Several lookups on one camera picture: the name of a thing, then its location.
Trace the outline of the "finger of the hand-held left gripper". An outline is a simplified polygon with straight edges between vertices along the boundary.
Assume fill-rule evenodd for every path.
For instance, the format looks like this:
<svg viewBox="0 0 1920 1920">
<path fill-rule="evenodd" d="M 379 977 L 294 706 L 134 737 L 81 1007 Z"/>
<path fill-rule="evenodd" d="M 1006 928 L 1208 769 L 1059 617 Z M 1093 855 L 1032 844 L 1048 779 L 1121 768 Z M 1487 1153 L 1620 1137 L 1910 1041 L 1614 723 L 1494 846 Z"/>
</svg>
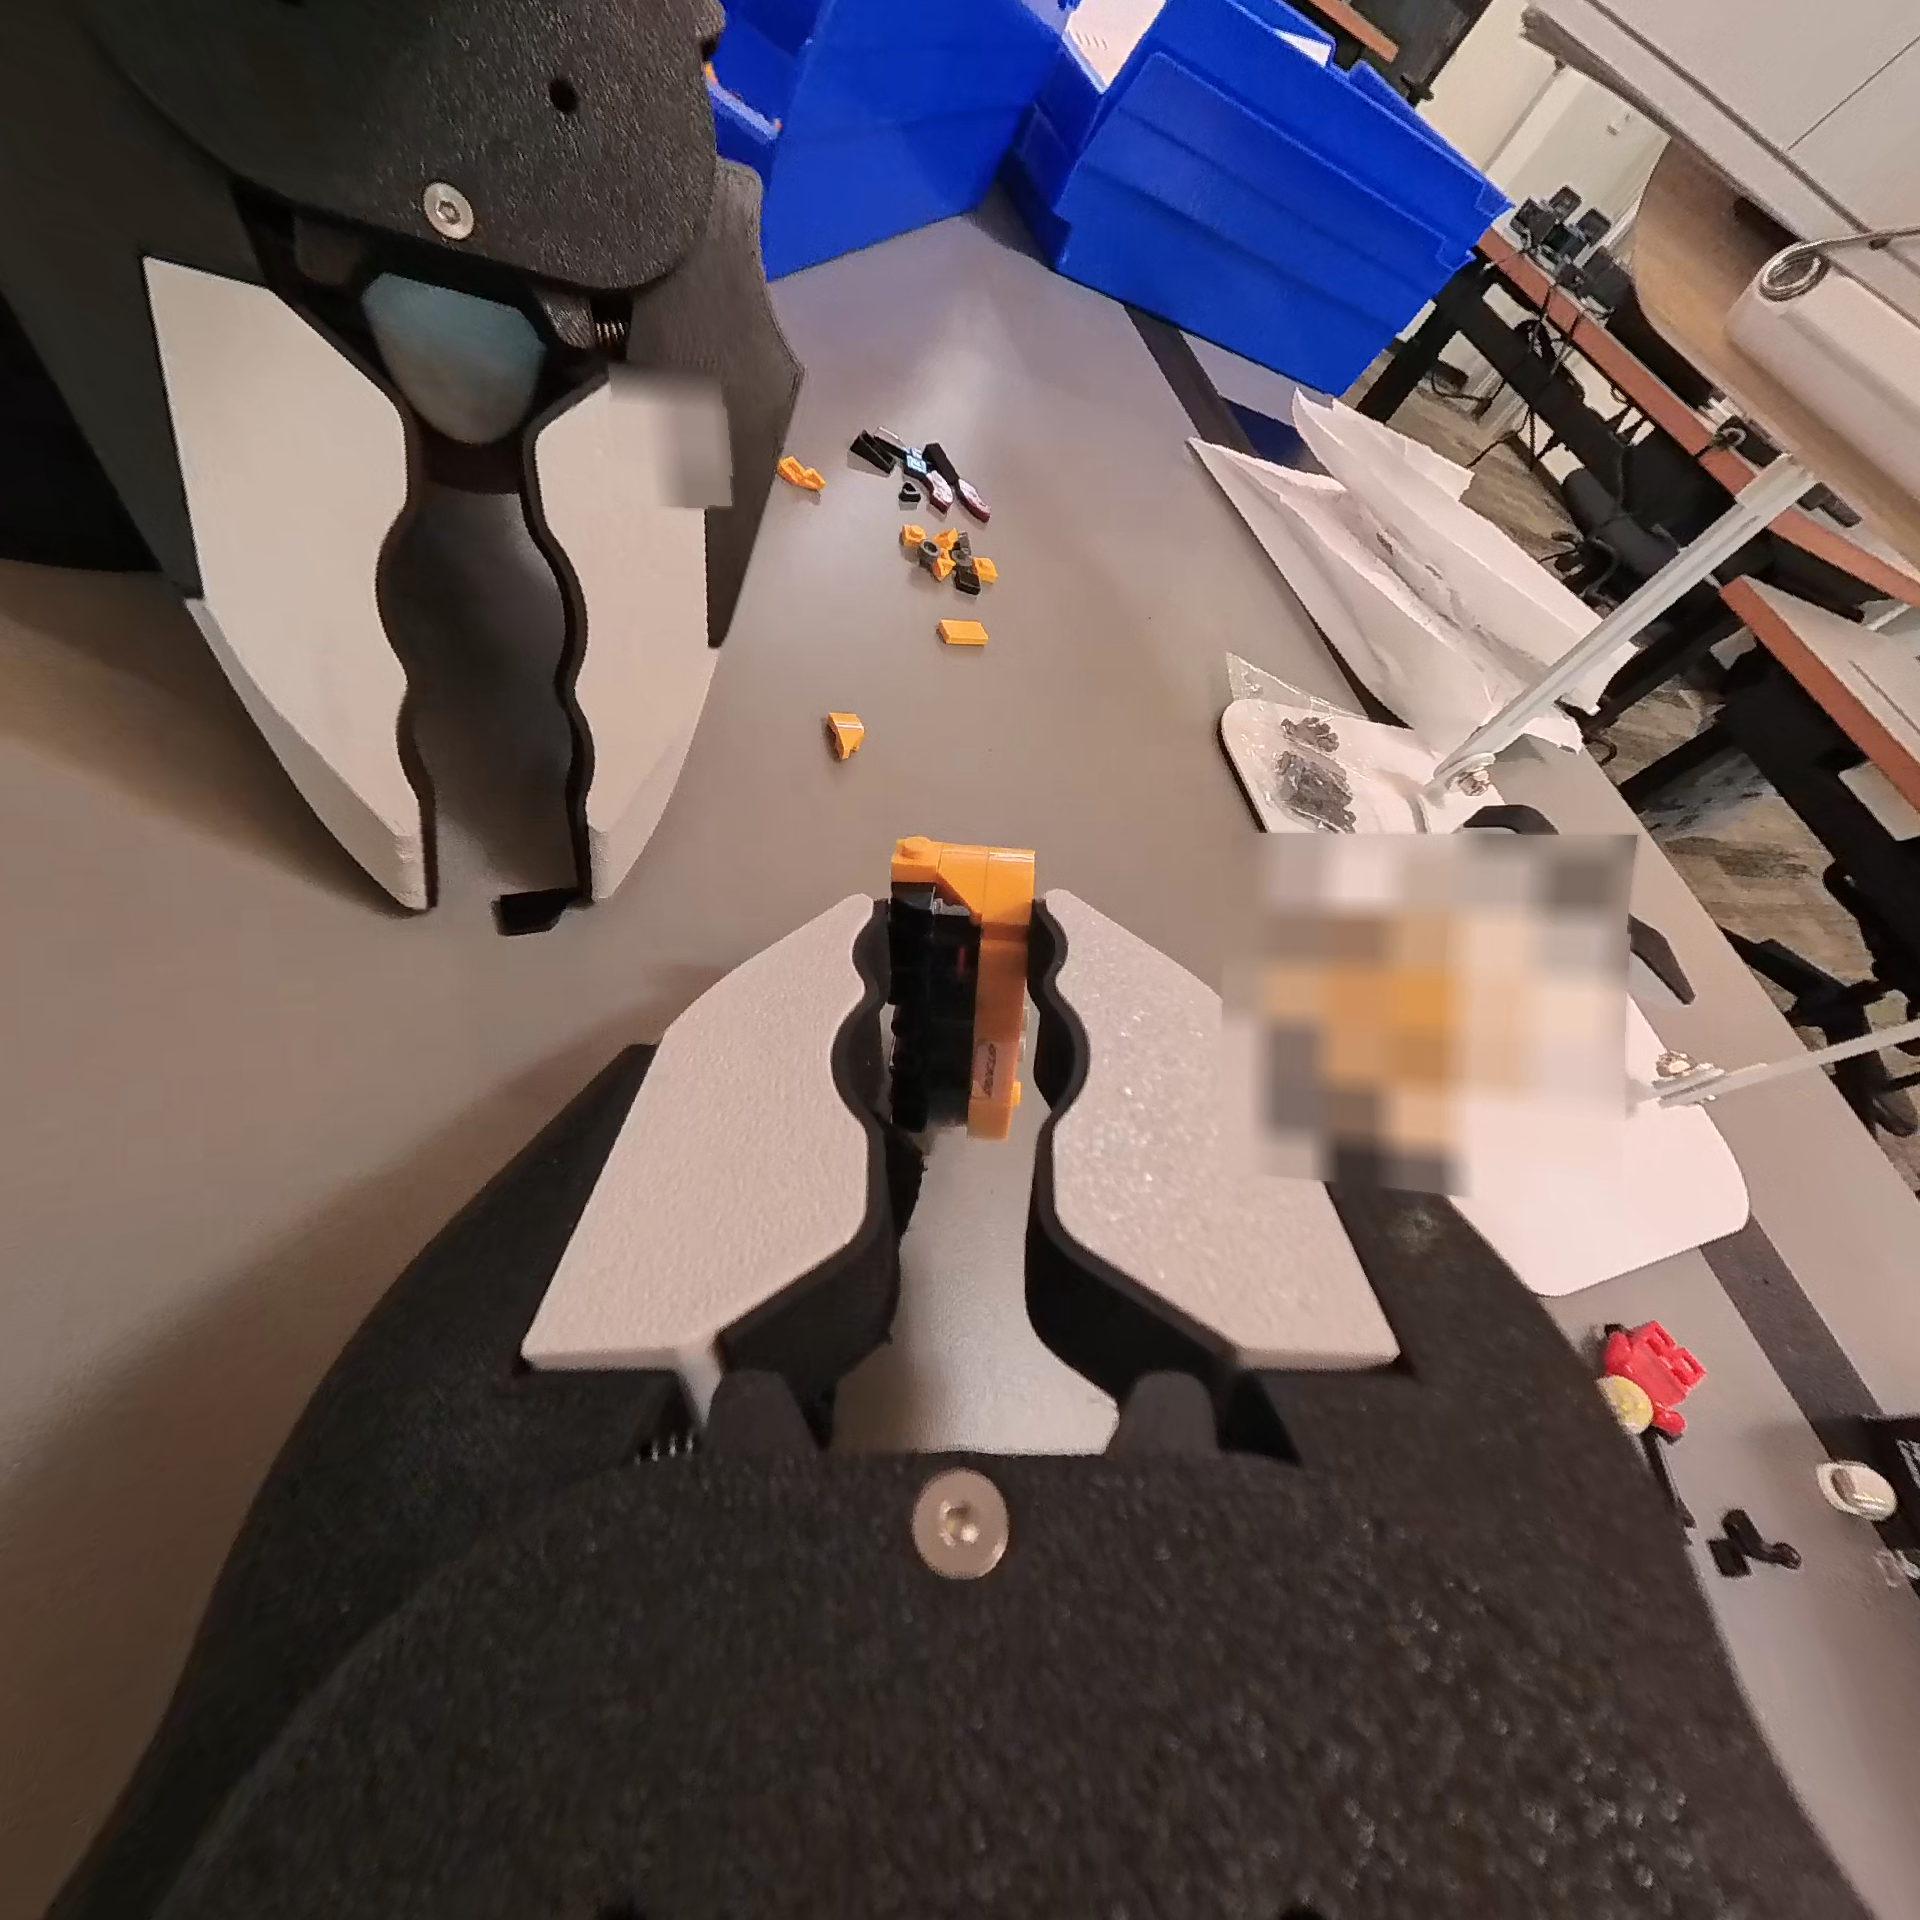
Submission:
<svg viewBox="0 0 1920 1920">
<path fill-rule="evenodd" d="M 560 588 L 579 885 L 610 899 L 659 828 L 711 681 L 711 383 L 605 365 L 522 438 L 522 508 Z"/>
<path fill-rule="evenodd" d="M 403 910 L 429 903 L 407 677 L 379 610 L 406 419 L 274 290 L 142 263 L 200 586 L 186 607 L 299 798 Z"/>
</svg>

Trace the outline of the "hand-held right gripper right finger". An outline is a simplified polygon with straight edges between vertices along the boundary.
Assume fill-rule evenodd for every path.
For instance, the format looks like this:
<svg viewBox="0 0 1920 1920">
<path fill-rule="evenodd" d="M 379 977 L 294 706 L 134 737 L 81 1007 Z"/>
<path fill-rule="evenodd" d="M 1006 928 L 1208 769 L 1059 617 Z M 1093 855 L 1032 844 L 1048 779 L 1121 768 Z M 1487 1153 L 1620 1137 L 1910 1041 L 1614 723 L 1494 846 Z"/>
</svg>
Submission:
<svg viewBox="0 0 1920 1920">
<path fill-rule="evenodd" d="M 1259 1169 L 1221 997 L 1052 887 L 1028 945 L 1026 1307 L 1084 1375 L 1360 1372 L 1400 1345 L 1327 1188 Z"/>
</svg>

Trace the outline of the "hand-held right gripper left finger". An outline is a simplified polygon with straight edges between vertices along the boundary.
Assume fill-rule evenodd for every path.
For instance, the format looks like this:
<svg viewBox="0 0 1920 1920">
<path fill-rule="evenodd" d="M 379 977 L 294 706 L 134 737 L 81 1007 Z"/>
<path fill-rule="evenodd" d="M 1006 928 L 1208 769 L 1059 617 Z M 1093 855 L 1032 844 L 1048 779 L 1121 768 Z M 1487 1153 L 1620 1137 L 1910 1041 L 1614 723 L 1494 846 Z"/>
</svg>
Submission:
<svg viewBox="0 0 1920 1920">
<path fill-rule="evenodd" d="M 880 903 L 851 893 L 669 1021 L 522 1339 L 538 1372 L 726 1373 L 798 1399 L 885 1333 Z"/>
</svg>

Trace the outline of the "orange black lego car assembly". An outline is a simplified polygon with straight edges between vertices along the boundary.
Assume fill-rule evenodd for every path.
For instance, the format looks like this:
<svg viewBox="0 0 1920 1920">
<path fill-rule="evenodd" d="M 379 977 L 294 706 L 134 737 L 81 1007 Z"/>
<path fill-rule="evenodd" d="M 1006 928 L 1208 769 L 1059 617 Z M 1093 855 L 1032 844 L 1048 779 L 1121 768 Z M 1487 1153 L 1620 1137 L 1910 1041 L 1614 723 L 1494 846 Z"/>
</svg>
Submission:
<svg viewBox="0 0 1920 1920">
<path fill-rule="evenodd" d="M 1022 1103 L 1035 853 L 899 836 L 885 907 L 890 1115 L 1006 1140 Z"/>
</svg>

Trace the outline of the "pile of loose lego pieces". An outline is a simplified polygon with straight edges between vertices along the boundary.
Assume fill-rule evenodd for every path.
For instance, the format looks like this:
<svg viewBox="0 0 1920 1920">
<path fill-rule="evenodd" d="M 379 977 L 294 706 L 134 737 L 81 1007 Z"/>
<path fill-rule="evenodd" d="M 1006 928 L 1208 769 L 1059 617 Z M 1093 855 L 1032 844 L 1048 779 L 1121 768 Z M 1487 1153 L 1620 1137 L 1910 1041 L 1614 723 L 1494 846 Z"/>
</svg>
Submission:
<svg viewBox="0 0 1920 1920">
<path fill-rule="evenodd" d="M 932 509 L 935 515 L 947 515 L 954 508 L 963 508 L 970 515 L 986 517 L 987 514 L 987 503 L 977 490 L 929 446 L 902 443 L 887 433 L 866 430 L 853 438 L 847 454 L 853 467 L 896 477 L 898 502 L 903 509 Z M 787 490 L 813 499 L 827 487 L 825 472 L 792 451 L 776 458 L 773 474 Z M 902 557 L 926 579 L 950 586 L 970 601 L 996 588 L 999 579 L 996 562 L 975 545 L 971 532 L 963 526 L 924 526 L 908 519 L 899 526 L 896 543 Z M 975 651 L 989 642 L 987 626 L 971 616 L 938 617 L 933 636 L 950 650 Z"/>
</svg>

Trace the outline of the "red lego minifigure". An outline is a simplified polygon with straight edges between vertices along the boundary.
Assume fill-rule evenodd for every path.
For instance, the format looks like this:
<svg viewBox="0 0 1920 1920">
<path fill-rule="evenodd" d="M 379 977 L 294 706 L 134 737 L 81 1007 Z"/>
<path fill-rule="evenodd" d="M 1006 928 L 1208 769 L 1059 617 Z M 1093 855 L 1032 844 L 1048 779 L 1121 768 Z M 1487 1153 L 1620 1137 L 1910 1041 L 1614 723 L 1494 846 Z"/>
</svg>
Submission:
<svg viewBox="0 0 1920 1920">
<path fill-rule="evenodd" d="M 1660 1322 L 1607 1324 L 1595 1363 L 1599 1391 L 1621 1427 L 1667 1443 L 1686 1436 L 1686 1405 L 1708 1381 L 1708 1369 Z"/>
</svg>

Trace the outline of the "clear bag of dark pieces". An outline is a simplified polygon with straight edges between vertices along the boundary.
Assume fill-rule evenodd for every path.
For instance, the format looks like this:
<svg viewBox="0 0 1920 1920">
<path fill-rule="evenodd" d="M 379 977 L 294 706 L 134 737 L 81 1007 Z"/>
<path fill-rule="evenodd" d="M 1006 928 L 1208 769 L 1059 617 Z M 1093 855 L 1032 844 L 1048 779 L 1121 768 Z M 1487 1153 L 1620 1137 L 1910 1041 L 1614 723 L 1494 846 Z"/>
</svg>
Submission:
<svg viewBox="0 0 1920 1920">
<path fill-rule="evenodd" d="M 1268 834 L 1412 836 L 1445 832 L 1424 800 L 1432 753 L 1405 728 L 1375 722 L 1223 656 L 1220 751 Z"/>
</svg>

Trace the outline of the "blue plastic bin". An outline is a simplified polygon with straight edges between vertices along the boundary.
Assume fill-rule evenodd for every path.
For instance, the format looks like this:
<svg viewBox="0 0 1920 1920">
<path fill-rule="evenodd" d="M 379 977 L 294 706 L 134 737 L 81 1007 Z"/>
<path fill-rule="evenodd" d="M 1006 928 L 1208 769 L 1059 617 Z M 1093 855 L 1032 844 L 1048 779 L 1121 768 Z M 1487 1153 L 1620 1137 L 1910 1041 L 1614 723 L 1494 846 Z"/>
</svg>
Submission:
<svg viewBox="0 0 1920 1920">
<path fill-rule="evenodd" d="M 1511 207 L 1306 12 L 1079 14 L 1003 162 L 1044 259 L 1311 392 L 1351 387 Z"/>
<path fill-rule="evenodd" d="M 1071 2 L 726 2 L 708 57 L 722 159 L 760 180 L 768 280 L 971 212 Z"/>
</svg>

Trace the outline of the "white paper bag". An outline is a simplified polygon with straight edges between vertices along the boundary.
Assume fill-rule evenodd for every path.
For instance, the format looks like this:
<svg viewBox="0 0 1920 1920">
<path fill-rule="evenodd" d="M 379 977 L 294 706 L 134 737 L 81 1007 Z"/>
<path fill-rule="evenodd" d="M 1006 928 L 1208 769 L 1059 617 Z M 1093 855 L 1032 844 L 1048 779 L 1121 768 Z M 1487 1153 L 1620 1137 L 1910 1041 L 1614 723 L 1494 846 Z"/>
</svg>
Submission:
<svg viewBox="0 0 1920 1920">
<path fill-rule="evenodd" d="M 1190 449 L 1331 651 L 1435 753 L 1599 626 L 1595 607 L 1468 502 L 1380 523 L 1325 472 L 1204 439 Z"/>
<path fill-rule="evenodd" d="M 1468 467 L 1337 398 L 1296 390 L 1290 418 L 1309 456 L 1377 521 L 1412 521 L 1461 509 Z"/>
</svg>

